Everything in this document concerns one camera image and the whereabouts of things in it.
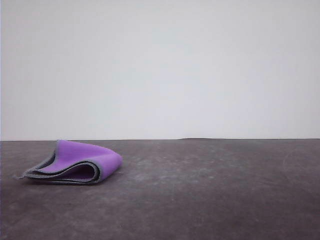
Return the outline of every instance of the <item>cloth fold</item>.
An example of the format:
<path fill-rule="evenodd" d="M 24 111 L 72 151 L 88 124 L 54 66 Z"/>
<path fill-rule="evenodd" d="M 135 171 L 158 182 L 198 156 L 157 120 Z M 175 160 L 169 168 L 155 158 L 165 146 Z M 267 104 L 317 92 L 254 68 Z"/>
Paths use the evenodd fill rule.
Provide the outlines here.
<path fill-rule="evenodd" d="M 75 141 L 58 140 L 53 154 L 24 172 L 23 177 L 57 184 L 95 184 L 122 164 L 111 149 Z"/>

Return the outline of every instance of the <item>white wall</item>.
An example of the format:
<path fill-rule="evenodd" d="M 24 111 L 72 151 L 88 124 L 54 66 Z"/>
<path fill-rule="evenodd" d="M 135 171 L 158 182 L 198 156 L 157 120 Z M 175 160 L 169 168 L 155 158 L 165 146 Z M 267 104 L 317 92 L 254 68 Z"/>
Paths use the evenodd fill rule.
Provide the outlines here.
<path fill-rule="evenodd" d="M 320 138 L 319 0 L 2 0 L 1 139 Z"/>

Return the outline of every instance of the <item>gray floor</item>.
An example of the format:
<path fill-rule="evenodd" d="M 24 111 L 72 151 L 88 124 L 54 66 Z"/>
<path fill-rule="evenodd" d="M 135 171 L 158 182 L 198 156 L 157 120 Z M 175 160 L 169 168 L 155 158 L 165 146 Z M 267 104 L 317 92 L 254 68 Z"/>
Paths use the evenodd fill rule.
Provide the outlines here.
<path fill-rule="evenodd" d="M 54 141 L 1 143 L 6 240 L 319 240 L 320 140 L 79 141 L 123 166 L 97 185 L 16 180 Z"/>

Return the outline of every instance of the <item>concrete floor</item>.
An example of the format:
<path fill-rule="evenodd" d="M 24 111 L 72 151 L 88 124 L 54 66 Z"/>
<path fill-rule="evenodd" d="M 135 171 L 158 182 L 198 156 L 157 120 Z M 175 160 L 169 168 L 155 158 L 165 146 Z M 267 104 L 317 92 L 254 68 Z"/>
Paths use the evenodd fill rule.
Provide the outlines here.
<path fill-rule="evenodd" d="M 55 142 L 1 143 L 1 239 L 320 239 L 320 139 L 79 142 L 123 166 L 96 185 L 17 180 Z"/>

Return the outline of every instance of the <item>microfiber towel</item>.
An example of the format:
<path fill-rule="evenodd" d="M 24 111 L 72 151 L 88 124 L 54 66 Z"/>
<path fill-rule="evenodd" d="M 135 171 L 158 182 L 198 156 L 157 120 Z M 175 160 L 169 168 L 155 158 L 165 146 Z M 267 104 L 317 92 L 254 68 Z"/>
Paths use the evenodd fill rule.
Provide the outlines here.
<path fill-rule="evenodd" d="M 122 164 L 122 157 L 105 147 L 58 140 L 53 154 L 22 177 L 57 184 L 96 184 Z"/>

